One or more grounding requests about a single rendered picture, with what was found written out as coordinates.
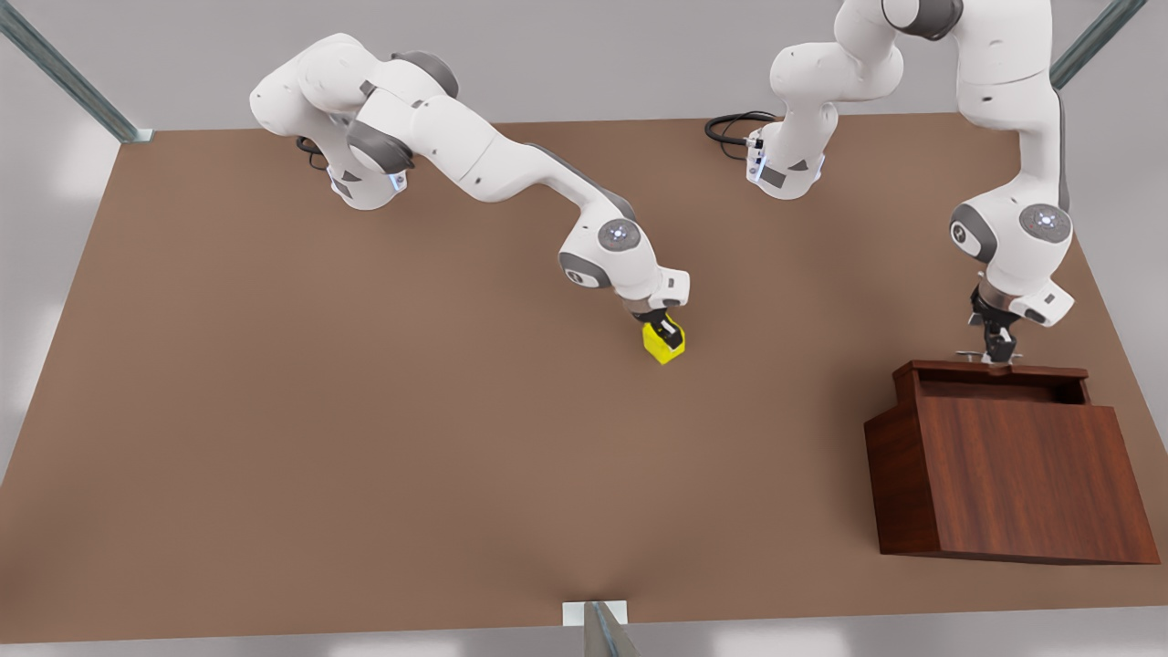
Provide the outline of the silver frame post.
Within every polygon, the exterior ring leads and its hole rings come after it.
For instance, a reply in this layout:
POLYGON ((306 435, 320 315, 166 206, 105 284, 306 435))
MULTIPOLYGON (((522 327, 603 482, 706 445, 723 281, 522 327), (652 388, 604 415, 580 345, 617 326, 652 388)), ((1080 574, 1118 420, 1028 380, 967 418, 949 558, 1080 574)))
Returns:
POLYGON ((1050 68, 1051 87, 1061 91, 1150 0, 1110 0, 1097 18, 1050 68))
POLYGON ((583 657, 642 657, 626 631, 626 601, 568 601, 559 608, 562 625, 583 628, 583 657))
POLYGON ((9 0, 0 0, 0 35, 8 39, 100 127, 120 144, 147 144, 154 130, 137 127, 64 57, 9 0))

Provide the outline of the brown wooden drawer cabinet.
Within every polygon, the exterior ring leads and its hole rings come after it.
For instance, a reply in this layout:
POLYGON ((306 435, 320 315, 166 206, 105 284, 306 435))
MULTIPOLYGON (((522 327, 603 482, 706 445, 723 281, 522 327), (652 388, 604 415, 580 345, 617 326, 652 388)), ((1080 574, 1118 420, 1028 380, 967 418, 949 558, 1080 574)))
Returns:
POLYGON ((864 424, 885 556, 1157 565, 1114 409, 1085 369, 913 360, 864 424))

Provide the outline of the yellow square block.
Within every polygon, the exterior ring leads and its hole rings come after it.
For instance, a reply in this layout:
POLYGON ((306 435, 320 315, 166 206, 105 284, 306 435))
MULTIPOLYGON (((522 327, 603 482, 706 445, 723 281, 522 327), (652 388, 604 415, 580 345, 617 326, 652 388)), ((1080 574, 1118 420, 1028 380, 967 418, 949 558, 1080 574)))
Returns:
POLYGON ((642 324, 642 344, 659 364, 668 364, 684 353, 684 331, 668 313, 642 324))

